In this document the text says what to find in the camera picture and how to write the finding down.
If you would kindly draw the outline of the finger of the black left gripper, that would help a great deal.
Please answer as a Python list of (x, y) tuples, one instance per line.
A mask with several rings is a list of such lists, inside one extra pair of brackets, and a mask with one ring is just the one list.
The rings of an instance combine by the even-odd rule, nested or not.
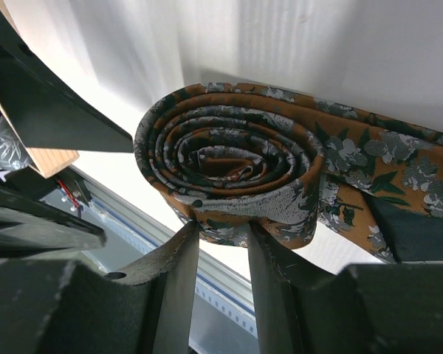
[(105, 244), (100, 227), (0, 186), (0, 258), (99, 249)]
[(0, 104), (28, 148), (130, 153), (131, 135), (78, 96), (0, 11)]

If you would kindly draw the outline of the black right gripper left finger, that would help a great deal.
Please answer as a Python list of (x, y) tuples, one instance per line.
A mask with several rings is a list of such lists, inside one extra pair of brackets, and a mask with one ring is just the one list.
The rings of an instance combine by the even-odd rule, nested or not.
[(199, 227), (119, 271), (0, 258), (0, 353), (186, 353)]

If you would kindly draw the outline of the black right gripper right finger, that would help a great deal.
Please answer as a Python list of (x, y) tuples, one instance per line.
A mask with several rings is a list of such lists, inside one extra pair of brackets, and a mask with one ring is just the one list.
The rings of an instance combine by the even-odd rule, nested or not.
[(353, 264), (331, 274), (251, 223), (262, 353), (443, 353), (443, 264)]

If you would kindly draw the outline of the orange grey patterned tie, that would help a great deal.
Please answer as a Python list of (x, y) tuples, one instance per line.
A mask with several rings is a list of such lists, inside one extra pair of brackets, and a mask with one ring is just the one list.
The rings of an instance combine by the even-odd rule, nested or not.
[(316, 226), (387, 262), (443, 261), (443, 133), (252, 83), (197, 84), (156, 102), (134, 136), (140, 172), (201, 237), (288, 249)]

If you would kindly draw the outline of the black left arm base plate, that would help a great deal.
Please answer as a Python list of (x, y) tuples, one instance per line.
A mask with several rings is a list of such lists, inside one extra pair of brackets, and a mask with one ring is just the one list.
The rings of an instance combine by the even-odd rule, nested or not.
[(89, 202), (92, 200), (83, 177), (72, 169), (66, 168), (47, 178), (46, 183), (51, 187), (51, 191), (59, 190), (64, 201), (70, 203), (70, 209), (78, 215), (83, 212), (84, 207), (89, 206)]

